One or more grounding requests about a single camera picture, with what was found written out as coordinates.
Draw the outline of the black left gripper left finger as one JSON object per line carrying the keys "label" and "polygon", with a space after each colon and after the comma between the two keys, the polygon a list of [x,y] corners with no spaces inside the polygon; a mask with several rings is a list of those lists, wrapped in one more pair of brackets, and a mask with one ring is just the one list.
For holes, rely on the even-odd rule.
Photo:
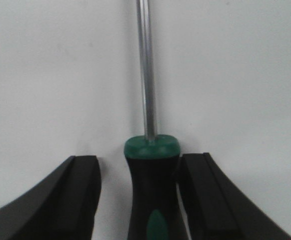
{"label": "black left gripper left finger", "polygon": [[0,208],[0,240],[90,240],[100,194],[98,159],[70,156]]}

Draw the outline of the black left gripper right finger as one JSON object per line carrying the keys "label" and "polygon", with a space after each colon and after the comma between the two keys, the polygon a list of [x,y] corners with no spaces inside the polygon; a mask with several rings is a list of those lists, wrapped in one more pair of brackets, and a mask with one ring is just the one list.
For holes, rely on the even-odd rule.
{"label": "black left gripper right finger", "polygon": [[193,240],[291,240],[209,153],[180,158],[180,194]]}

